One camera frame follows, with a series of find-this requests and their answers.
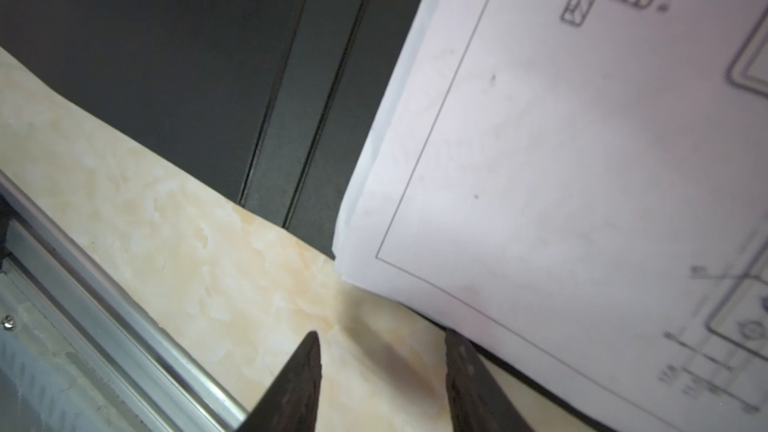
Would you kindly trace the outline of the technical drawing paper sheet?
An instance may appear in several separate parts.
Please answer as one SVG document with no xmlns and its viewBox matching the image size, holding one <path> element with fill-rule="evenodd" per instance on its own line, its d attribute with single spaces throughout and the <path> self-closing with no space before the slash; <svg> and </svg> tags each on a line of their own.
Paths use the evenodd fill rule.
<svg viewBox="0 0 768 432">
<path fill-rule="evenodd" d="M 422 0 L 344 280 L 618 431 L 767 427 L 767 0 Z"/>
</svg>

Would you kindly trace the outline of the orange and black folder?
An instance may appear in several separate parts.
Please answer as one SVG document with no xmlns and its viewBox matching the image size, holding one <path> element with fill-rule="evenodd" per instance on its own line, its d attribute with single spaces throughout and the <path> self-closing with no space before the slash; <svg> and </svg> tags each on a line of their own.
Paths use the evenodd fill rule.
<svg viewBox="0 0 768 432">
<path fill-rule="evenodd" d="M 442 330 L 336 215 L 420 0 L 1 0 L 1 169 L 243 406 L 308 331 L 322 431 L 448 431 Z"/>
</svg>

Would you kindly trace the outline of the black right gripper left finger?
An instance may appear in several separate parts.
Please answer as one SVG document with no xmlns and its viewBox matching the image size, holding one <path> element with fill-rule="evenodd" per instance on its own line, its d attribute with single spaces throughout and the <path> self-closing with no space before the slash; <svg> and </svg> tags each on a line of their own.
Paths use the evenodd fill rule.
<svg viewBox="0 0 768 432">
<path fill-rule="evenodd" d="M 314 431 L 321 380 L 320 340 L 310 331 L 236 431 Z"/>
</svg>

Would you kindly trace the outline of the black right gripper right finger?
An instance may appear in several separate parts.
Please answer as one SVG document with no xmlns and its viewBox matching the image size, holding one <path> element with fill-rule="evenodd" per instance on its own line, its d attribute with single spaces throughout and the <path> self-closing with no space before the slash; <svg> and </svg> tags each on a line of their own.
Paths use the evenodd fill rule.
<svg viewBox="0 0 768 432">
<path fill-rule="evenodd" d="M 446 393 L 454 431 L 533 432 L 467 338 L 447 329 L 445 347 Z"/>
</svg>

